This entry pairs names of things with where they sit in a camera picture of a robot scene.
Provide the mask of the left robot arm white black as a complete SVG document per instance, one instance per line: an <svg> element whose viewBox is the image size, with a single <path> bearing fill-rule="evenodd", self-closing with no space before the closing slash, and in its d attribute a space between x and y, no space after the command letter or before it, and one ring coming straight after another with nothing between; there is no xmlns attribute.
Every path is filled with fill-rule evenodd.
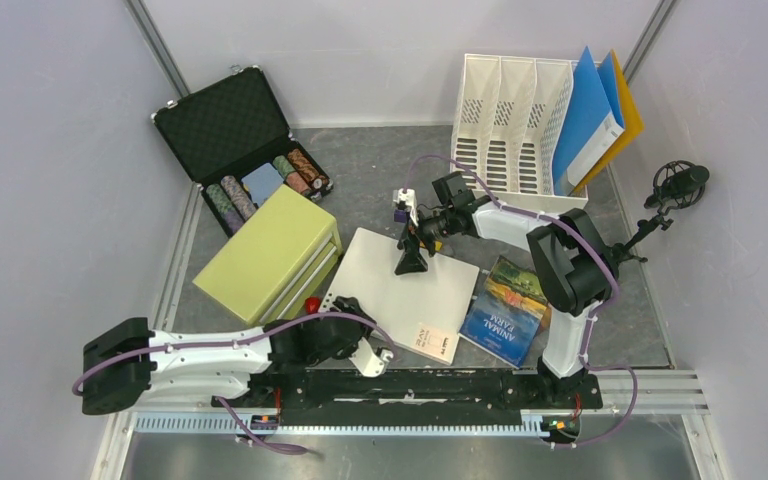
<svg viewBox="0 0 768 480"><path fill-rule="evenodd" d="M269 374L302 371L349 358L364 376L382 374L395 343L354 297L335 297L324 312L224 333L152 330L128 318L83 348L72 385L85 415L107 415L158 401L240 398L250 407L274 394Z"/></svg>

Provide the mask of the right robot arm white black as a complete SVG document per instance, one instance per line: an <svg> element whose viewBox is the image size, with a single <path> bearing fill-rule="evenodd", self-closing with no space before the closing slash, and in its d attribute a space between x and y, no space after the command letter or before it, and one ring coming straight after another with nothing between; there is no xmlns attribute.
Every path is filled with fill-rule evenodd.
<svg viewBox="0 0 768 480"><path fill-rule="evenodd" d="M393 193L394 218L404 226L396 275L427 271L435 242L453 235L496 240L529 253L552 315L538 360L537 392L551 408L566 406L587 377L587 340L597 309L618 287L617 261L582 209L558 216L522 210L492 193L476 196L460 172L432 186L440 204L430 215L420 212L414 190Z"/></svg>

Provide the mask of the blue plastic folder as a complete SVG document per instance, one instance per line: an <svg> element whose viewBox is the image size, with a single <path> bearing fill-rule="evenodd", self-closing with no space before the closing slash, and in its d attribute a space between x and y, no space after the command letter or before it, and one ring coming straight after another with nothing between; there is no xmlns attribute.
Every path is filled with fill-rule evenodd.
<svg viewBox="0 0 768 480"><path fill-rule="evenodd" d="M625 131L613 56L597 64L583 50L551 163L553 193L569 196Z"/></svg>

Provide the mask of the white paper box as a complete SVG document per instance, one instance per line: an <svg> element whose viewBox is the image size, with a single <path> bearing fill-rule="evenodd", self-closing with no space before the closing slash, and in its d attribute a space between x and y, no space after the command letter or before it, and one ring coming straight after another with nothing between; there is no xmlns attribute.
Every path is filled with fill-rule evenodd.
<svg viewBox="0 0 768 480"><path fill-rule="evenodd" d="M321 304L355 298L360 308L402 348L446 366L453 364L480 269L436 254L424 273L396 275L397 240L358 228Z"/></svg>

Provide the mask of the orange plastic folder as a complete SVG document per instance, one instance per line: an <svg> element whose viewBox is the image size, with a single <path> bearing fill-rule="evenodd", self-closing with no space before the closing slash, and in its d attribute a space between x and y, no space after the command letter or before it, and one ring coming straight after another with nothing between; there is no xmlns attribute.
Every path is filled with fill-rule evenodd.
<svg viewBox="0 0 768 480"><path fill-rule="evenodd" d="M608 61L611 61L613 67L612 78L614 86L610 85L610 82L608 81L608 74L602 73ZM603 60L602 64L598 67L598 71L608 96L609 103L612 105L615 119L617 122L622 124L624 131L605 151L599 161L576 185L575 189L573 190L574 193L582 192L586 185L597 174L604 170L616 158L616 156L626 147L628 147L631 142L644 130L644 122L642 116L637 108L625 75L623 74L622 67L614 50L609 52L609 54Z"/></svg>

